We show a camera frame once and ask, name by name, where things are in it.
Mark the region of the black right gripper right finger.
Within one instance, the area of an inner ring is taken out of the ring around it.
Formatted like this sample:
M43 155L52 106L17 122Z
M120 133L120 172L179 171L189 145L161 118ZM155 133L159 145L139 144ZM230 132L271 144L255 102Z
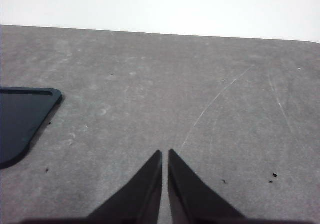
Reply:
M173 221L246 218L208 187L173 149L168 152L168 193Z

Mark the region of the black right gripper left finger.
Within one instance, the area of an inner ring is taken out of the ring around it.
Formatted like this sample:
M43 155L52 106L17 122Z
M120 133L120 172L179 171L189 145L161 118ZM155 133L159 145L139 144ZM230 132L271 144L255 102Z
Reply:
M157 221L162 196L162 153L157 150L133 178L94 210L91 221Z

